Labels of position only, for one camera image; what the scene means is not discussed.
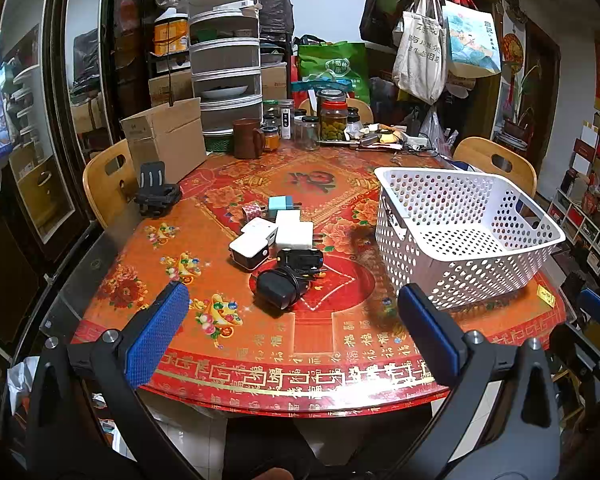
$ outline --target table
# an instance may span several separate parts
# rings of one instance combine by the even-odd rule
[[[397,317],[374,240],[379,184],[373,170],[390,166],[390,158],[290,146],[258,160],[210,157],[181,182],[184,198],[169,215],[139,222],[126,242],[113,234],[85,257],[77,269],[82,280],[90,274],[102,280],[104,261],[113,263],[102,282],[81,291],[73,311],[82,319],[68,333],[86,342],[107,328],[122,329],[169,280],[180,280],[189,288],[189,314],[148,390],[220,410],[312,417],[385,412],[443,397],[446,390]],[[433,158],[401,159],[401,166],[441,165]],[[254,274],[232,264],[228,244],[240,231],[242,204],[285,194],[302,202],[302,219],[324,234],[318,247],[329,270],[293,312],[273,318],[254,304]],[[538,296],[538,285],[555,297],[553,308]],[[70,295],[58,301],[68,308]],[[214,317],[217,333],[203,331],[204,315]],[[491,341],[520,344],[537,336],[546,343],[565,311],[538,273],[525,288],[453,316]]]

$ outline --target wooden chair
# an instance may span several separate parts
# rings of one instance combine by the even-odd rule
[[[353,106],[358,109],[360,120],[363,123],[372,124],[374,122],[374,114],[371,111],[370,106],[364,101],[347,97],[347,106]],[[302,101],[302,104],[299,106],[299,108],[306,110],[307,113],[315,114],[315,110],[311,108],[311,101],[309,99]]]
[[[458,144],[453,158],[485,173],[508,178],[531,198],[536,194],[538,179],[534,167],[528,160],[495,142],[482,137],[467,137]]]
[[[126,139],[91,159],[84,168],[82,185],[98,222],[106,228],[138,192]]]

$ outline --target blue gripper pad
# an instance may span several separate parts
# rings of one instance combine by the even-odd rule
[[[576,305],[600,323],[600,296],[593,290],[584,289],[578,296]]]
[[[453,387],[466,361],[462,330],[445,312],[439,312],[417,285],[398,293],[398,315],[438,384]]]
[[[120,357],[133,389],[149,382],[188,311],[189,290],[182,283],[170,282],[148,309],[139,310],[127,323],[122,335],[130,346],[126,357]]]

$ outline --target canvas bag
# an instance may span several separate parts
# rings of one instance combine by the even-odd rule
[[[500,49],[493,17],[447,1],[449,70],[458,77],[487,77],[500,73]]]
[[[400,90],[431,105],[446,82],[446,27],[438,0],[419,0],[415,12],[413,6],[402,13],[404,33],[395,57],[393,80]]]

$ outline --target perforated basket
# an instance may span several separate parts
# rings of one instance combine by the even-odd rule
[[[416,283],[440,310],[525,286],[564,241],[549,215],[501,176],[375,173],[382,186],[376,240],[394,289]],[[524,206],[540,219],[535,228],[521,215]]]

